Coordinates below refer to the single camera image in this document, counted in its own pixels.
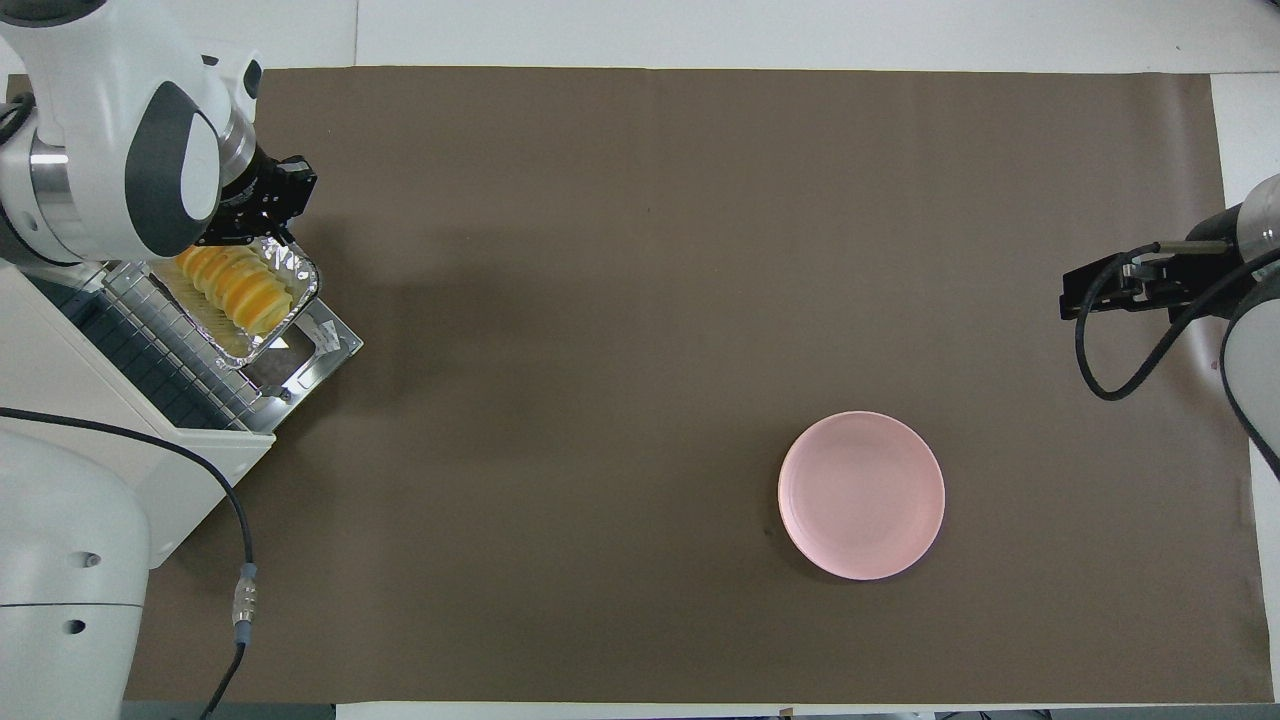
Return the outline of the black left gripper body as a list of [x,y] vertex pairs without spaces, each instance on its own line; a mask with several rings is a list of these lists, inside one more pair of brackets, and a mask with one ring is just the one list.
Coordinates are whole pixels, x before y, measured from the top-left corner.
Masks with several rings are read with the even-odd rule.
[[303,156],[276,160],[256,149],[244,172],[221,190],[202,234],[243,232],[253,233],[255,240],[270,238],[269,225],[291,232],[289,223],[305,211],[316,183],[317,174]]

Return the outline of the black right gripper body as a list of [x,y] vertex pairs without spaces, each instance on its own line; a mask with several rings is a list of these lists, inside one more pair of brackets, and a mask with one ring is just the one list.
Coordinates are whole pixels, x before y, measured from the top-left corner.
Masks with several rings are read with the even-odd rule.
[[1165,310],[1170,322],[1187,314],[1190,305],[1243,265],[1238,247],[1238,219],[1242,205],[1201,222],[1181,241],[1160,245],[1155,259],[1155,278],[1144,286],[1147,310]]

